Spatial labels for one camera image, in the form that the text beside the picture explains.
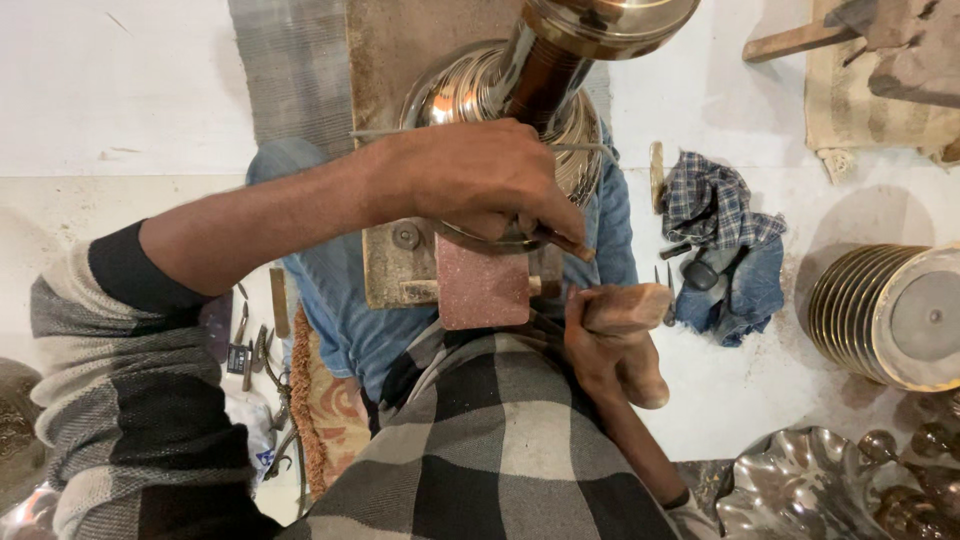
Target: blue plaid cloth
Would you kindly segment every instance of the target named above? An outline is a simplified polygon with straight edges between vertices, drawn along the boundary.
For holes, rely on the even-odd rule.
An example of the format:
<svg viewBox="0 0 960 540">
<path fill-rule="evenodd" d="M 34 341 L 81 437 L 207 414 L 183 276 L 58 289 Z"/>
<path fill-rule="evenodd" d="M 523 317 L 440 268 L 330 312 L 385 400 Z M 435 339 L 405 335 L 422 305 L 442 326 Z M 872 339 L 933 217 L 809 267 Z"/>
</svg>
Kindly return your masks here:
<svg viewBox="0 0 960 540">
<path fill-rule="evenodd" d="M 672 242 L 726 249 L 765 244 L 786 231 L 782 215 L 750 211 L 750 188 L 740 173 L 681 152 L 663 193 L 663 235 Z"/>
</svg>

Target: gray and black checkered shirt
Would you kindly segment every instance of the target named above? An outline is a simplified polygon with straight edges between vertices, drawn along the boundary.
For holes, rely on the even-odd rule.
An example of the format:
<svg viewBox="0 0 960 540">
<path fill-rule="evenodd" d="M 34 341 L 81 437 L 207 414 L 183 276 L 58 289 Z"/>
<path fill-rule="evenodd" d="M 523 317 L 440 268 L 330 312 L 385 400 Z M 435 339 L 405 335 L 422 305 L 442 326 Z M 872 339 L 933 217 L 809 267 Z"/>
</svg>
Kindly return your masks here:
<svg viewBox="0 0 960 540">
<path fill-rule="evenodd" d="M 288 528 L 249 496 L 247 431 L 224 412 L 196 295 L 146 258 L 138 227 L 76 248 L 33 290 L 46 378 L 38 436 L 63 491 L 61 538 L 715 538 L 669 516 L 604 434 L 535 317 L 435 326 L 398 358 L 373 438 Z"/>
</svg>

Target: red sandpaper block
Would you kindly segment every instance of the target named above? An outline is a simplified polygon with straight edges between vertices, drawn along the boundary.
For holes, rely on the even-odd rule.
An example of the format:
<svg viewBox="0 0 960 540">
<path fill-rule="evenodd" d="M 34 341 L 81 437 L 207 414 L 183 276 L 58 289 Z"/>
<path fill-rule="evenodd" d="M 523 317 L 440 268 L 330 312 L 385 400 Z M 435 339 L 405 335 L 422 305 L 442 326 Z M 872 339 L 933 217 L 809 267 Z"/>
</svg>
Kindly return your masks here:
<svg viewBox="0 0 960 540">
<path fill-rule="evenodd" d="M 436 256 L 444 328 L 506 327 L 530 320 L 526 254 L 484 255 L 437 234 Z"/>
</svg>

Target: white floor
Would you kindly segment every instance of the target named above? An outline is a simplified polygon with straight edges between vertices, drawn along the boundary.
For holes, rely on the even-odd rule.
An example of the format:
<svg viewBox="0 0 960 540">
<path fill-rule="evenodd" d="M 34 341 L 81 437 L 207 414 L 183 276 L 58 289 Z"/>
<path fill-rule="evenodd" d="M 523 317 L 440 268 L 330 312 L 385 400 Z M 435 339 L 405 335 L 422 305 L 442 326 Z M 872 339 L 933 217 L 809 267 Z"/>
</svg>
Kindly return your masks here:
<svg viewBox="0 0 960 540">
<path fill-rule="evenodd" d="M 748 37 L 805 23 L 801 4 L 704 2 L 662 50 L 610 66 L 642 278 L 652 279 L 665 245 L 643 168 L 654 140 L 668 164 L 683 147 L 736 166 L 754 209 L 781 212 L 790 225 L 788 304 L 765 334 L 731 350 L 689 331 L 656 331 L 673 398 L 642 417 L 673 459 L 734 457 L 772 430 L 813 424 L 853 438 L 892 429 L 902 443 L 916 423 L 915 396 L 876 389 L 822 358 L 797 305 L 853 244 L 960 239 L 960 173 L 886 150 L 861 154 L 847 184 L 828 184 L 804 147 L 803 56 L 762 66 L 739 59 Z M 0 180 L 0 356 L 29 362 L 28 287 L 44 264 L 78 240 L 240 185 L 255 147 L 226 0 L 35 0 L 9 10 L 0 21 L 0 177 L 8 177 Z M 245 282 L 264 299 L 252 303 L 258 328 L 270 312 L 266 278 L 261 271 Z M 264 382 L 257 390 L 275 400 Z M 293 517 L 294 473 L 257 497 L 282 523 Z"/>
</svg>

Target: shiny metal vase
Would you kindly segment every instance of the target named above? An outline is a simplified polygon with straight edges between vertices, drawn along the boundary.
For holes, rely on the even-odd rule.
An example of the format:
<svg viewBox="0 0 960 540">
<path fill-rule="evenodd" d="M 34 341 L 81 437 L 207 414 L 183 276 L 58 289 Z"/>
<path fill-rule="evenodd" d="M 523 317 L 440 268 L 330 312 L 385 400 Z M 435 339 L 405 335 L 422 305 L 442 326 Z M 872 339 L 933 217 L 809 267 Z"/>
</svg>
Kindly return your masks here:
<svg viewBox="0 0 960 540">
<path fill-rule="evenodd" d="M 600 118 L 584 79 L 597 60 L 628 60 L 660 48 L 693 15 L 700 0 L 527 0 L 511 38 L 472 43 L 435 62 L 414 84 L 401 128 L 511 117 L 551 145 L 602 142 Z M 581 209 L 602 172 L 595 149 L 556 153 L 557 184 Z M 500 253 L 537 249 L 507 231 L 490 243 L 444 224 L 454 241 Z"/>
</svg>

